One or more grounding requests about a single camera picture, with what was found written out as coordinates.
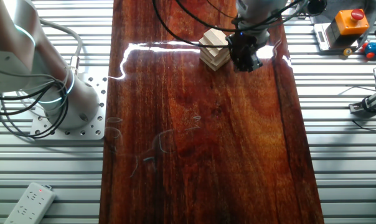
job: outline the wood grain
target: wood grain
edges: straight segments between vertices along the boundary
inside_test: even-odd
[[[205,0],[183,3],[233,27]],[[207,30],[158,6],[185,39]],[[100,223],[323,223],[284,29],[270,34],[263,67],[213,72],[151,1],[115,0]]]

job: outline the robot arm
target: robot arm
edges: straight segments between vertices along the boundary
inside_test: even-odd
[[[88,124],[98,111],[98,95],[77,78],[50,43],[31,0],[0,1],[0,93],[23,90],[31,94],[52,80],[63,82],[68,93],[69,109],[60,128]],[[62,112],[54,109],[62,105],[59,90],[52,87],[39,104],[49,121],[56,123]]]
[[[256,51],[263,47],[268,39],[268,28],[275,22],[284,9],[298,5],[298,10],[285,21],[302,12],[309,15],[320,14],[326,7],[326,0],[296,0],[285,6],[287,0],[237,0],[238,17],[232,22],[237,29],[227,37],[230,55],[235,66],[241,72],[251,72],[262,63]]]

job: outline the electrical outlet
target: electrical outlet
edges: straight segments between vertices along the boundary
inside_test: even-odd
[[[54,198],[50,187],[31,183],[4,224],[39,224]]]

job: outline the red button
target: red button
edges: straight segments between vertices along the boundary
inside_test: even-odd
[[[365,17],[365,14],[360,9],[354,9],[353,11],[351,11],[351,17],[354,20],[359,21]]]

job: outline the blue toy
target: blue toy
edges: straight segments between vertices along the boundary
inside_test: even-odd
[[[376,43],[364,43],[362,50],[364,51],[367,58],[376,58]]]

